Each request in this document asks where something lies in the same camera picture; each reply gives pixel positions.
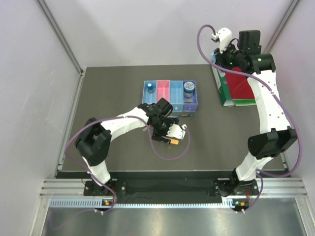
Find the blue clear pen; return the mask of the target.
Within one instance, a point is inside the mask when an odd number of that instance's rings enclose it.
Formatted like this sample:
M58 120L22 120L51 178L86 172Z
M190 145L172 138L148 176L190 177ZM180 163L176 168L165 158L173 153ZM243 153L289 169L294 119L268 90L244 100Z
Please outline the blue clear pen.
M185 118L185 117L192 117L193 114L183 114L183 115L174 115L174 116L169 116L169 118Z

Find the pink orange highlighter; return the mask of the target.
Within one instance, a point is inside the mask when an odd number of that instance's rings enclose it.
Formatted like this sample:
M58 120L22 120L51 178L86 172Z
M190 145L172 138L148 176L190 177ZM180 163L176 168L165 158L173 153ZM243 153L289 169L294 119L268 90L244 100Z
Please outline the pink orange highlighter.
M171 145L178 145L179 144L179 140L173 139L173 138L168 138L168 137L163 137L163 141L165 143L171 144Z

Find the green lever arch binder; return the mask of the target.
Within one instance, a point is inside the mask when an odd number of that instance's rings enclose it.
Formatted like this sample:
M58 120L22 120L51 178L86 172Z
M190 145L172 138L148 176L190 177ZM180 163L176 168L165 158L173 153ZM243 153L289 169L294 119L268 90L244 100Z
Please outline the green lever arch binder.
M221 100L221 104L224 107L232 107L232 106L252 106L256 105L255 100L234 100L231 98L229 88L225 79L225 73L217 68L211 66L213 75L215 77L215 81L217 84L217 88L219 91L219 96Z

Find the blue end drawer bin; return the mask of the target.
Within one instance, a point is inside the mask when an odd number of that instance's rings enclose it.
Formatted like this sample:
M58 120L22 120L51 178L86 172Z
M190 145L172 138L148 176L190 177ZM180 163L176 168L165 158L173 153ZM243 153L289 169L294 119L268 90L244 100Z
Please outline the blue end drawer bin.
M154 93L148 93L148 90L147 90L147 84L148 83L152 83L152 85L154 87ZM152 104L152 103L157 102L156 101L156 98L157 98L156 87L157 87L157 81L156 80L144 81L142 103Z

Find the red folder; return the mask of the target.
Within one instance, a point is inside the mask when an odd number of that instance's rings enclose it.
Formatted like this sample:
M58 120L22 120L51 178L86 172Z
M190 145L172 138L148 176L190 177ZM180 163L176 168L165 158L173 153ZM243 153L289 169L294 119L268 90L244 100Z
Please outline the red folder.
M248 83L247 76L226 72L225 79L232 99L254 100L254 94Z

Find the purple plastic drawer bin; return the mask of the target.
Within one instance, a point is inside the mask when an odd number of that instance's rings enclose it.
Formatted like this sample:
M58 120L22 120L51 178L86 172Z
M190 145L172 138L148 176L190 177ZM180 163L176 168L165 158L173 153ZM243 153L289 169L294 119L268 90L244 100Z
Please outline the purple plastic drawer bin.
M198 107L198 98L197 98L197 86L196 86L196 81L192 81L195 83L195 92L194 92L194 95L190 98L186 98L184 97L184 100L185 99L193 99L193 103L185 103L184 102L184 107L183 107L183 111L184 112L195 112L197 110L197 107Z

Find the pink plastic drawer bin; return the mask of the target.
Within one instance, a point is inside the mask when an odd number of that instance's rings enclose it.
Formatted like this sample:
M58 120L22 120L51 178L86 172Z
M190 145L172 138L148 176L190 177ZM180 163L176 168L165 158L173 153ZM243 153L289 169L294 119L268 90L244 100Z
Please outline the pink plastic drawer bin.
M166 101L170 102L170 80L157 80L156 93L157 102L161 98L164 98Z

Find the light blue drawer bin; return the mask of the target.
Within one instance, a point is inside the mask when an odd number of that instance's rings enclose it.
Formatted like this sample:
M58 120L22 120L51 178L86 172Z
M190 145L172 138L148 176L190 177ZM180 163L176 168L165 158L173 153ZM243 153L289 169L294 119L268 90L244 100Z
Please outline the light blue drawer bin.
M182 112L184 107L183 81L170 81L170 104L174 112Z

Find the blue round jar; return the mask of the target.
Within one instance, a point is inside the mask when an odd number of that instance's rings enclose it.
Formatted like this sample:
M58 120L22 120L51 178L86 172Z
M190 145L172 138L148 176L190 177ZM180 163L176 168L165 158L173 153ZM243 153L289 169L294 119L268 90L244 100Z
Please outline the blue round jar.
M183 90L184 90L184 97L186 98L192 97L195 92L195 83L192 81L184 82Z

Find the blue white highlighter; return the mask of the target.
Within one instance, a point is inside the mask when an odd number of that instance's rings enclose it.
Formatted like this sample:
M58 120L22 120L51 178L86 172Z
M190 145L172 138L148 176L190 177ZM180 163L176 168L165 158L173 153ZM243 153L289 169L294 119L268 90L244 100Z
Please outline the blue white highlighter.
M211 57L212 57L213 63L216 63L217 58L214 52L211 53Z

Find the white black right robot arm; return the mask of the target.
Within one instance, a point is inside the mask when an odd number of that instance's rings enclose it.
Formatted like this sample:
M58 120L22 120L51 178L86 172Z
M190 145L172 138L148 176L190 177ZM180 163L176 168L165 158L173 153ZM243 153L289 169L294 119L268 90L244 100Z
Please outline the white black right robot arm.
M214 51L216 65L229 70L238 67L241 72L257 77L248 77L247 81L258 110L260 134L249 137L249 152L232 171L229 180L215 182L216 194L227 197L252 190L257 170L286 151L297 140L297 134L277 102L276 66L271 54L261 52L260 31L239 32L236 46L232 44L232 32L228 28L218 30L212 37L220 43Z

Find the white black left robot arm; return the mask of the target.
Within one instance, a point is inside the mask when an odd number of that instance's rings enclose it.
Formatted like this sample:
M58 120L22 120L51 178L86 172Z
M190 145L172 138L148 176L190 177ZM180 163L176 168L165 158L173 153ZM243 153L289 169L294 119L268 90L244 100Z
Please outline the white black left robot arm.
M118 115L114 119L97 122L91 118L86 128L79 134L75 147L87 164L94 181L95 190L106 195L111 191L111 176L105 159L111 142L137 128L152 128L153 141L177 144L185 137L187 126L179 125L178 118L170 118L173 106L164 98L157 103L142 103L131 111Z

